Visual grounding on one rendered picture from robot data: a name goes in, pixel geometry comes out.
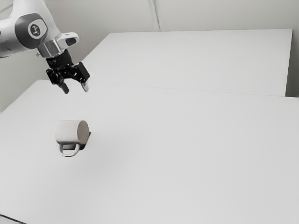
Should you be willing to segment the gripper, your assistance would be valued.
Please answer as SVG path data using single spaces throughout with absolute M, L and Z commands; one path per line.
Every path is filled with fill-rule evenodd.
M 46 58 L 49 68 L 46 73 L 52 84 L 58 85 L 65 94 L 69 93 L 69 88 L 64 82 L 65 79 L 73 79 L 79 82 L 85 92 L 89 91 L 87 80 L 90 74 L 82 62 L 74 64 L 70 53 L 65 50 L 64 53 L 54 58 Z

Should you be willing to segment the white ceramic mug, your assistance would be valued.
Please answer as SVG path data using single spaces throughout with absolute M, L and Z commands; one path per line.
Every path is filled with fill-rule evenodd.
M 89 139 L 90 130 L 85 120 L 62 120 L 55 126 L 54 138 L 59 145 L 60 154 L 64 157 L 73 157 L 82 145 Z M 65 145 L 74 145 L 75 148 L 70 154 L 64 153 Z

